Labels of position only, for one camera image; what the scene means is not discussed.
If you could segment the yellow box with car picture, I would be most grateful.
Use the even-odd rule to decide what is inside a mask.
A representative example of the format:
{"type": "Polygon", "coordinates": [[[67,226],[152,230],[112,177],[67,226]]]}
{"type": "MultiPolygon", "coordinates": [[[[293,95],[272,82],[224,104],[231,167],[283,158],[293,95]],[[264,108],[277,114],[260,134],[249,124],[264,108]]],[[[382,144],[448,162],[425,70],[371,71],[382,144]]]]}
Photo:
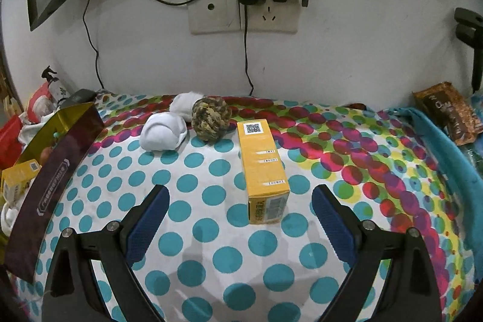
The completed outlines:
{"type": "Polygon", "coordinates": [[[36,178],[41,166],[36,159],[16,164],[2,172],[1,188],[5,202],[9,206],[15,205],[30,183],[36,178]]]}

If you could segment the black flat device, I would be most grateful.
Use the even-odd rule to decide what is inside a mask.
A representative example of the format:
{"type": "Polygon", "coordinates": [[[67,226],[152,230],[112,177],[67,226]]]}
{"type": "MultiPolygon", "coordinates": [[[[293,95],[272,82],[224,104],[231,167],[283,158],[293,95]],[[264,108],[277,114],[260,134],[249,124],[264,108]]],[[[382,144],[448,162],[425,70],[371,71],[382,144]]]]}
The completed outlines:
{"type": "Polygon", "coordinates": [[[97,93],[95,91],[91,91],[89,89],[79,89],[73,95],[69,96],[68,98],[64,99],[60,105],[60,109],[64,109],[73,105],[84,104],[87,102],[94,102],[97,97],[97,93]]]}

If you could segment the white sock ball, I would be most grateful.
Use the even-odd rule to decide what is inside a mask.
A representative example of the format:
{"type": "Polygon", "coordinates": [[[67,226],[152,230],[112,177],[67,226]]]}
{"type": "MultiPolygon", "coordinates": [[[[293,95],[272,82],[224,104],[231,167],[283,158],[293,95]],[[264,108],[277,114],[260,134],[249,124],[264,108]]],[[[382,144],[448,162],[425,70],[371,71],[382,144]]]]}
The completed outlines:
{"type": "Polygon", "coordinates": [[[154,113],[144,124],[140,135],[140,147],[158,152],[176,150],[187,135],[185,120],[172,112],[154,113]]]}

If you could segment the teal blue towel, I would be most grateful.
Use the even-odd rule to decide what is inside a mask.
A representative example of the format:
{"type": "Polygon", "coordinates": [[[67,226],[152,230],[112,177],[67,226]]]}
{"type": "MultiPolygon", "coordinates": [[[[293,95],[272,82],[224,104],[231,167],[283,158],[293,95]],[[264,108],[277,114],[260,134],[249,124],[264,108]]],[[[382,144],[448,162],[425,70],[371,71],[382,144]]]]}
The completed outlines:
{"type": "Polygon", "coordinates": [[[408,119],[438,167],[447,176],[447,184],[457,195],[462,209],[465,241],[473,252],[475,278],[482,280],[482,178],[456,144],[428,117],[413,107],[391,108],[392,116],[408,119]]]}

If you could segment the white wall socket plate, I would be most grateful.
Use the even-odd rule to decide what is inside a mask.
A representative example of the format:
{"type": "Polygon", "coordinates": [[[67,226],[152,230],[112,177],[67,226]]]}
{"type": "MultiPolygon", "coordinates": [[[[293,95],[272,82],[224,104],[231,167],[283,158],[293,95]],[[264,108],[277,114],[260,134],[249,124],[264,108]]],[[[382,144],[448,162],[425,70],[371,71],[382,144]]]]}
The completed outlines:
{"type": "Polygon", "coordinates": [[[300,0],[244,6],[238,0],[195,0],[187,5],[192,34],[242,31],[295,34],[301,13],[300,0]]]}

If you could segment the gold tin box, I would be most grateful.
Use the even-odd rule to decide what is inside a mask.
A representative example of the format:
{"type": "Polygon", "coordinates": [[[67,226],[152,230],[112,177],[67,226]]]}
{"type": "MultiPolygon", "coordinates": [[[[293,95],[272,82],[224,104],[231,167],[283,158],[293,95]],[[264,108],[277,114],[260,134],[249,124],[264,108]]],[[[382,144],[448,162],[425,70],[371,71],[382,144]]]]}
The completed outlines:
{"type": "Polygon", "coordinates": [[[18,162],[40,160],[53,151],[26,193],[7,241],[2,264],[14,276],[33,284],[43,237],[67,183],[84,159],[104,123],[92,102],[60,109],[40,128],[18,162]]]}

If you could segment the brown snack bag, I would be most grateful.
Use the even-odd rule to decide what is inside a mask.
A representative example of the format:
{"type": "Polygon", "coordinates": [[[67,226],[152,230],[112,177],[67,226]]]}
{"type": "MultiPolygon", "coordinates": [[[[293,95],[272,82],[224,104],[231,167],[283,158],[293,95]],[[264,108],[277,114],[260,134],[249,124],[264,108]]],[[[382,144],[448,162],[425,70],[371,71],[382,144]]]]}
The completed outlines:
{"type": "Polygon", "coordinates": [[[482,134],[482,121],[451,82],[413,92],[417,107],[458,146],[472,144],[482,134]]]}

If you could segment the black clamp mount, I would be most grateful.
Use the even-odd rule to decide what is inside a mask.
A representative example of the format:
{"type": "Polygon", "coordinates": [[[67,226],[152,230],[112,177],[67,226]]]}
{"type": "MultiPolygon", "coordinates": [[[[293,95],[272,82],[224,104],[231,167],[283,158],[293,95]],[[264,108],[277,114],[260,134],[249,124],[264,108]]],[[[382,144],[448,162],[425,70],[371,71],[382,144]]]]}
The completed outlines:
{"type": "Polygon", "coordinates": [[[482,16],[474,11],[457,7],[454,11],[457,22],[455,34],[464,44],[473,49],[472,92],[480,90],[482,82],[482,16]]]}

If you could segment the red gift bag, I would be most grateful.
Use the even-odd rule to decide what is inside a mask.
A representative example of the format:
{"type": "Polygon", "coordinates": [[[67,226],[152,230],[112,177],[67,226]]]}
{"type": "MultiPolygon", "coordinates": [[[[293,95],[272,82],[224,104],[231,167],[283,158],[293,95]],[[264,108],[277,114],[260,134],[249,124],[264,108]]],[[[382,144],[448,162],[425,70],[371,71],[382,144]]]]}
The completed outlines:
{"type": "Polygon", "coordinates": [[[22,144],[18,135],[22,129],[22,122],[18,115],[14,115],[2,127],[0,132],[0,168],[5,170],[13,166],[21,156],[22,144]]]}

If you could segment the white sock rear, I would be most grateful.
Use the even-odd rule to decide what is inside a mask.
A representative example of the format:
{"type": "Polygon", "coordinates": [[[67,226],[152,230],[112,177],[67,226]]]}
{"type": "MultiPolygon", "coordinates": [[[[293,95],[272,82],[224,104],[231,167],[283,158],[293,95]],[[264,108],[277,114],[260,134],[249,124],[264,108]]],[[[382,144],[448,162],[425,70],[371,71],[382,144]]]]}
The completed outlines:
{"type": "Polygon", "coordinates": [[[185,122],[192,121],[192,109],[196,102],[204,97],[203,94],[195,91],[180,93],[172,100],[169,111],[182,117],[185,122]]]}

